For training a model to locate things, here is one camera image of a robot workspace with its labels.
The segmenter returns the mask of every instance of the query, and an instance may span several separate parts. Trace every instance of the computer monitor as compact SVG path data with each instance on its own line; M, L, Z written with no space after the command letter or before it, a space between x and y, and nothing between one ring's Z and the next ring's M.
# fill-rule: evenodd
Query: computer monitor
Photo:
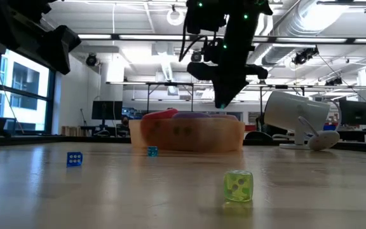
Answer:
M94 120L121 120L122 101L93 101L91 118Z
M366 125L366 102L340 101L341 124Z

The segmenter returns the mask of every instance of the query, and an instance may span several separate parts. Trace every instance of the yellow-green die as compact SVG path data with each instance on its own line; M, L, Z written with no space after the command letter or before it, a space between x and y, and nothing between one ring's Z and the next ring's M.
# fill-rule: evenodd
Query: yellow-green die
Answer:
M254 177L251 172L229 171L224 175L224 197L228 200L246 202L252 199Z

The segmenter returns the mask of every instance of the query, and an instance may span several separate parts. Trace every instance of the blue die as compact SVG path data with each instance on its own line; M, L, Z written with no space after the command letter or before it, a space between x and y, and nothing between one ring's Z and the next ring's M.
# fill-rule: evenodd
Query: blue die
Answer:
M157 156L158 155L158 147L156 146L148 146L147 148L148 156Z
M83 163L83 154L81 152L67 153L67 166L80 166Z

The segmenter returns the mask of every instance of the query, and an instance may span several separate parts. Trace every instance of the wooden table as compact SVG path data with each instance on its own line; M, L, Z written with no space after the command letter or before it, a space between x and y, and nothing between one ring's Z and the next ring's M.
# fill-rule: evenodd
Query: wooden table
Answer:
M68 151L82 167L66 168ZM231 169L254 174L253 202L225 202ZM159 152L130 144L0 147L0 228L366 228L366 153L245 146Z

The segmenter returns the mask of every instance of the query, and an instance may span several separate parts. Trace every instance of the dice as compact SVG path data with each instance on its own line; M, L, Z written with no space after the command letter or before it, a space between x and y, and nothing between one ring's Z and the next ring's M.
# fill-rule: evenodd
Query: dice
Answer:
M148 156L157 156L158 155L158 147L156 146L148 146L147 148Z
M229 171L224 175L224 197L228 200L246 202L252 199L254 177L251 172Z
M81 152L67 153L67 166L80 166L83 163L83 154Z

